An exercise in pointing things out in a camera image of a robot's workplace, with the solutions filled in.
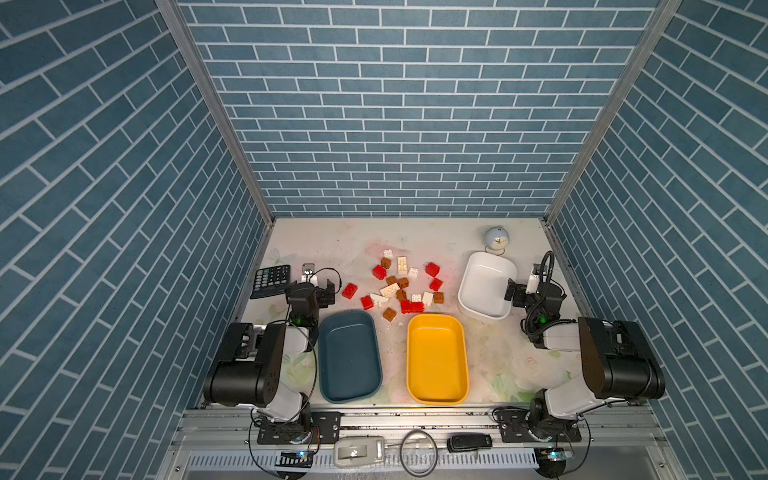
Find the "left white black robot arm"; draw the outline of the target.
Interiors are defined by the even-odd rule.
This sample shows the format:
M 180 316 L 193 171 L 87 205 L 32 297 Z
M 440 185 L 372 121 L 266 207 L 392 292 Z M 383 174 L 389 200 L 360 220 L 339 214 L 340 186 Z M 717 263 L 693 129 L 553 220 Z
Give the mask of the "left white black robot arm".
M 311 426 L 309 396 L 281 382 L 286 353 L 312 353 L 319 337 L 320 310 L 335 303 L 336 286 L 311 282 L 285 289 L 286 318 L 257 326 L 228 326 L 203 384 L 204 401 L 224 406 L 246 405 L 280 427 L 307 431 Z

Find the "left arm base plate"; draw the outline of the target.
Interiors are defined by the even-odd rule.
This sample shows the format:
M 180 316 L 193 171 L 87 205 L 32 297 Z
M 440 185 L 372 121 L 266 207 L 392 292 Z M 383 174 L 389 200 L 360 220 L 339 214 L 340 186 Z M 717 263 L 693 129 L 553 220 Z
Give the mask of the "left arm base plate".
M 339 411 L 303 412 L 291 422 L 260 420 L 258 445 L 289 445 L 311 441 L 332 445 L 339 440 L 342 414 Z

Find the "brown lego front lone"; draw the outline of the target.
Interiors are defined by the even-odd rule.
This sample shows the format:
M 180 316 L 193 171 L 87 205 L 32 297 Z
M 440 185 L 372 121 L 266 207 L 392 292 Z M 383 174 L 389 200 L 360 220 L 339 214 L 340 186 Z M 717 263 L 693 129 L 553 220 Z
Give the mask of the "brown lego front lone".
M 396 315 L 397 315 L 396 311 L 395 311 L 395 310 L 393 310 L 392 308 L 387 308 L 387 309 L 386 309 L 386 310 L 383 312 L 383 317 L 384 317 L 384 318 L 385 318 L 387 321 L 389 321 L 389 322 L 393 321 L 393 320 L 395 319 Z

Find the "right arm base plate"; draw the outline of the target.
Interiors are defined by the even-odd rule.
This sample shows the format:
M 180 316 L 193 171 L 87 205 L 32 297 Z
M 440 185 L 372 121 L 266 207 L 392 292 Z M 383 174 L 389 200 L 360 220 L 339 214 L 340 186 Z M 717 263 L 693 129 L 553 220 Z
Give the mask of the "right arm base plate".
M 508 406 L 493 409 L 490 417 L 498 424 L 504 443 L 553 443 L 560 440 L 576 443 L 582 440 L 575 420 L 558 419 L 546 412 Z

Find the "long white lego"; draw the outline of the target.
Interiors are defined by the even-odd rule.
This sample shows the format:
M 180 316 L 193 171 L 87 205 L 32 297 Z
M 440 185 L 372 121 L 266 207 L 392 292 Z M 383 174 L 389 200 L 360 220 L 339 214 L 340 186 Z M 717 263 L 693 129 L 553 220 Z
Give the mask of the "long white lego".
M 399 284 L 398 283 L 392 283 L 392 284 L 387 285 L 386 287 L 382 288 L 380 290 L 380 294 L 383 297 L 391 298 L 391 297 L 395 297 L 399 290 L 400 290 Z

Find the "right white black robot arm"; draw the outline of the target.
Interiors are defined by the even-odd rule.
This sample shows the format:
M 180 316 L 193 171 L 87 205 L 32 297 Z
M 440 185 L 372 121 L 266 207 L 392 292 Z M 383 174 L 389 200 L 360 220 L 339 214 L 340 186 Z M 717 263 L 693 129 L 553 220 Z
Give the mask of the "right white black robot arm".
M 504 407 L 491 417 L 505 443 L 579 441 L 583 417 L 622 402 L 661 398 L 666 380 L 638 324 L 592 317 L 564 319 L 564 290 L 549 278 L 535 290 L 508 282 L 504 298 L 523 308 L 521 330 L 534 346 L 563 351 L 574 339 L 581 373 L 564 384 L 536 392 L 527 408 Z

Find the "long white lego brick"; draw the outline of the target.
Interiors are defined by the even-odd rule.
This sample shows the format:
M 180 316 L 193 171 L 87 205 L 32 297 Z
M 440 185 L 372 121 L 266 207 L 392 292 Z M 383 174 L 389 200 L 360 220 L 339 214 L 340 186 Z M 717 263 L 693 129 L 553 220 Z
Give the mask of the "long white lego brick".
M 408 274 L 408 261 L 405 256 L 399 256 L 397 258 L 397 273 L 400 276 L 405 276 Z

